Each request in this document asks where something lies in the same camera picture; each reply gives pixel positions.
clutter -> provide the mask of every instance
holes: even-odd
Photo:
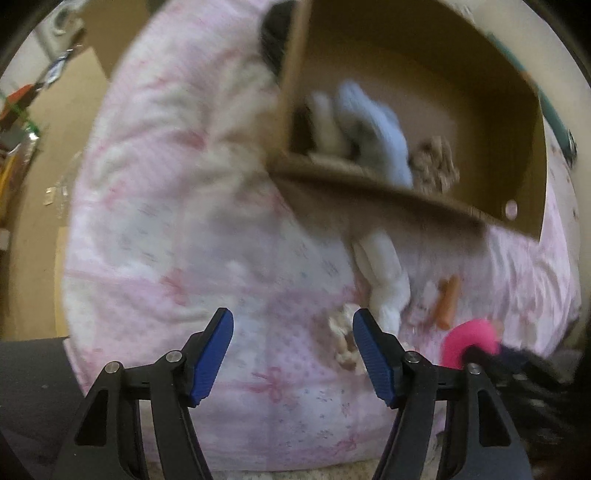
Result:
[[[23,141],[7,155],[0,176],[0,219],[6,215],[10,198],[23,181],[38,143],[37,134],[27,127]]]
[[[80,45],[77,45],[75,48],[69,48],[66,50],[59,58],[57,58],[49,70],[47,70],[47,74],[45,75],[44,86],[48,88],[52,83],[54,83],[59,77],[61,77],[61,73],[64,70],[64,66],[68,61],[70,55],[76,51],[77,48],[80,48]]]
[[[401,312],[410,301],[410,282],[390,237],[383,230],[375,230],[354,242],[353,251],[359,270],[371,286],[369,311],[384,332],[397,335]]]
[[[452,148],[444,137],[433,137],[415,150],[409,160],[413,186],[423,193],[445,193],[460,180]]]
[[[356,163],[383,175],[392,185],[412,188],[407,142],[396,114],[350,80],[339,86],[335,111],[345,135],[359,146]]]
[[[336,341],[335,360],[345,370],[363,375],[367,370],[353,338],[353,315],[359,309],[355,303],[346,303],[341,309],[331,312],[329,328]]]
[[[70,212],[72,189],[74,188],[74,182],[76,181],[81,162],[82,152],[79,151],[72,157],[66,171],[56,182],[56,185],[52,187],[56,190],[57,217],[60,220],[64,218],[67,219]]]
[[[45,190],[45,196],[43,197],[43,205],[51,205],[56,199],[57,188],[49,187]]]
[[[306,99],[306,106],[316,153],[349,158],[351,142],[336,122],[333,99],[324,92],[312,92]]]
[[[449,280],[442,281],[439,287],[441,296],[433,312],[435,325],[441,330],[449,330],[456,319],[457,301],[460,298],[462,280],[452,275]]]

pink fuzzy ball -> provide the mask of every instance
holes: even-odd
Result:
[[[458,370],[464,368],[462,355],[472,345],[491,355],[499,354],[501,350],[499,338],[495,328],[488,320],[470,320],[449,332],[441,347],[442,366]]]

cardboard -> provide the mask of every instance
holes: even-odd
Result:
[[[148,23],[145,0],[90,0],[80,13],[87,43],[99,59],[107,78],[132,40]]]
[[[312,161],[303,105],[345,79],[398,115],[409,151],[445,136],[460,181],[425,195],[352,162]],[[539,240],[547,157],[535,87],[472,24],[437,0],[301,0],[284,58],[271,174],[410,197]],[[509,201],[517,217],[506,217]]]

black fabric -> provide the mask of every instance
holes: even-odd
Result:
[[[281,73],[295,2],[296,0],[287,0],[273,5],[262,20],[261,54],[275,77],[279,77]]]
[[[82,399],[63,339],[0,342],[0,430],[35,480],[51,477]]]

pink blanket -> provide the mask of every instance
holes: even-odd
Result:
[[[459,273],[457,322],[499,319],[512,346],[550,352],[578,288],[550,184],[536,244],[271,181],[262,159],[277,90],[257,53],[267,6],[171,0],[135,41],[85,152],[63,281],[67,350],[84,389],[107,362],[152,362],[217,307],[233,311],[216,384],[191,412],[213,469],[314,468],[381,452],[393,412],[366,376],[336,363],[326,321],[330,309],[366,302],[350,239],[370,228],[391,234],[413,297]],[[443,333],[404,320],[401,339],[436,361]]]

